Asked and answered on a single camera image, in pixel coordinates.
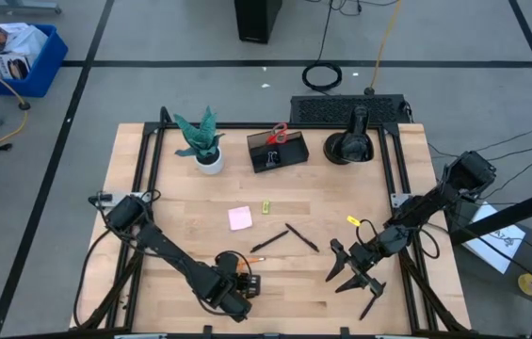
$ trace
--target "blue bin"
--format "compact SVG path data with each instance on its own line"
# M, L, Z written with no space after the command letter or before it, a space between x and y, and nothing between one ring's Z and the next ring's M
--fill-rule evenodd
M21 96L41 98L46 95L56 73L65 59L69 48L51 24L34 24L48 36L31 71L23 80L4 79ZM0 84L0 95L13 95L4 85Z

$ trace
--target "potted plant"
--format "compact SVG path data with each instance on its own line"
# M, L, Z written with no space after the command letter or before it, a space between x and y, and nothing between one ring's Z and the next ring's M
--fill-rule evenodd
M181 116L174 114L175 123L178 124L184 139L190 146L187 150L178 150L180 156L194 156L199 170L205 174L217 174L224 168L224 156L219 148L219 138L216 135L217 113L211 113L207 106L199 128L191 125Z

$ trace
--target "white pot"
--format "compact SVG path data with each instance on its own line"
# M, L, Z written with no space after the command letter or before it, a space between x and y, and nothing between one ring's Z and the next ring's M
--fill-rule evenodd
M210 165L204 165L200 163L199 160L197 160L196 156L194 157L194 162L197 164L197 167L199 168L199 170L201 170L201 172L208 174L208 175L213 175L213 174L218 174L221 172L221 170L223 170L224 154L221 152L221 149L219 148L219 146L218 146L218 151L219 151L218 160L216 160L216 162Z

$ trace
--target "green plant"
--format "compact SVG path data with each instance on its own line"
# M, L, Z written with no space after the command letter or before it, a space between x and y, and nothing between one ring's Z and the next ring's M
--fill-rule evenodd
M198 158L215 154L218 150L219 138L223 136L223 134L216 135L217 116L218 113L212 113L211 108L207 106L201 124L199 128L196 128L181 116L174 114L175 123L182 130L182 135L190 146L187 150L178 150L175 153L180 156L196 155Z

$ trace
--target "pink sticky note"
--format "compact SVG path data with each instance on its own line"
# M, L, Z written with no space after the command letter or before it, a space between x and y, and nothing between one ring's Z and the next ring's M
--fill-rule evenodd
M248 206L228 210L230 229L233 231L243 230L253 225Z

